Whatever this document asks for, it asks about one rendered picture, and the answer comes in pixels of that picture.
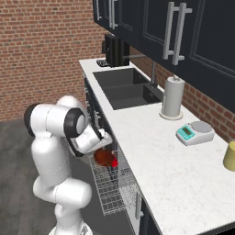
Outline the brown red bowl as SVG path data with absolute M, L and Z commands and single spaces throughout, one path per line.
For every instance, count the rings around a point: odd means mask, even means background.
M 111 166 L 113 161 L 112 152 L 108 150 L 99 149 L 94 155 L 95 162 L 101 166 Z

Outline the black coffee machine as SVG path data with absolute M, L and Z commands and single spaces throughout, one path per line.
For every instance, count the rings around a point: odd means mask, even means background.
M 102 52 L 106 55 L 104 60 L 97 60 L 100 67 L 129 66 L 129 45 L 124 40 L 106 34 L 102 42 Z

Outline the red cup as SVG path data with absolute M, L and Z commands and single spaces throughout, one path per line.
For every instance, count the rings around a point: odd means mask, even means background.
M 112 157 L 113 157 L 113 161 L 111 162 L 111 166 L 113 168 L 118 167 L 118 158 L 116 157 L 116 154 L 114 151 L 112 151 Z

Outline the yellow pot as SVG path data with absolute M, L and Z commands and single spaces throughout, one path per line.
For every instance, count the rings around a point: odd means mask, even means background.
M 235 172 L 235 140 L 232 140 L 226 150 L 223 165 L 230 171 Z

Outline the dark lower drawer fronts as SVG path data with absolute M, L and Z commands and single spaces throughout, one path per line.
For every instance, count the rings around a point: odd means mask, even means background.
M 91 123 L 94 124 L 98 129 L 104 129 L 105 132 L 107 132 L 110 136 L 113 136 L 106 117 L 95 97 L 95 93 L 89 84 L 87 77 L 84 78 L 84 87 L 86 101 L 88 103 L 87 111 L 89 113 Z

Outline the grey sink tap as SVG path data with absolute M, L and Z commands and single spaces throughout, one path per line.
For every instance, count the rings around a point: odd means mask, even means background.
M 143 58 L 146 57 L 144 54 L 137 54 L 137 55 L 122 55 L 121 58 L 122 60 L 126 59 L 138 59 L 138 58 Z M 156 76 L 155 76 L 155 65 L 156 62 L 152 60 L 152 66 L 151 66 L 151 88 L 156 88 L 158 86 L 157 81 L 156 81 Z

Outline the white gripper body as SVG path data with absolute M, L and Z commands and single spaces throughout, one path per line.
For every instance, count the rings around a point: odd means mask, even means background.
M 86 128 L 84 132 L 75 139 L 77 150 L 80 153 L 96 151 L 113 142 L 111 136 L 104 129 Z

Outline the white paper towel roll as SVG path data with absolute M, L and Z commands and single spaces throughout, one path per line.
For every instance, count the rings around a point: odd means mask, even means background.
M 179 120 L 183 117 L 181 104 L 185 89 L 185 81 L 175 74 L 167 78 L 162 98 L 160 116 L 168 120 Z

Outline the dark lower cupboard door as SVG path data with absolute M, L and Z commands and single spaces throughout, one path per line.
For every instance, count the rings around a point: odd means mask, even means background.
M 144 199 L 141 199 L 140 211 L 143 213 L 143 215 L 140 217 L 139 235 L 161 235 L 157 227 L 155 226 L 153 218 L 151 217 L 151 213 L 148 210 Z

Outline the white kitchen scale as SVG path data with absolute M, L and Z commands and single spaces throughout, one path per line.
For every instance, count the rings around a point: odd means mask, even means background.
M 210 124 L 204 121 L 194 121 L 184 124 L 176 131 L 176 137 L 185 146 L 197 145 L 212 141 L 214 139 L 215 130 Z

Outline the dark sink basin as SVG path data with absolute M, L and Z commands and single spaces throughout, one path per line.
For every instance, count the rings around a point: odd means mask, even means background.
M 94 73 L 114 110 L 162 102 L 163 92 L 135 68 Z

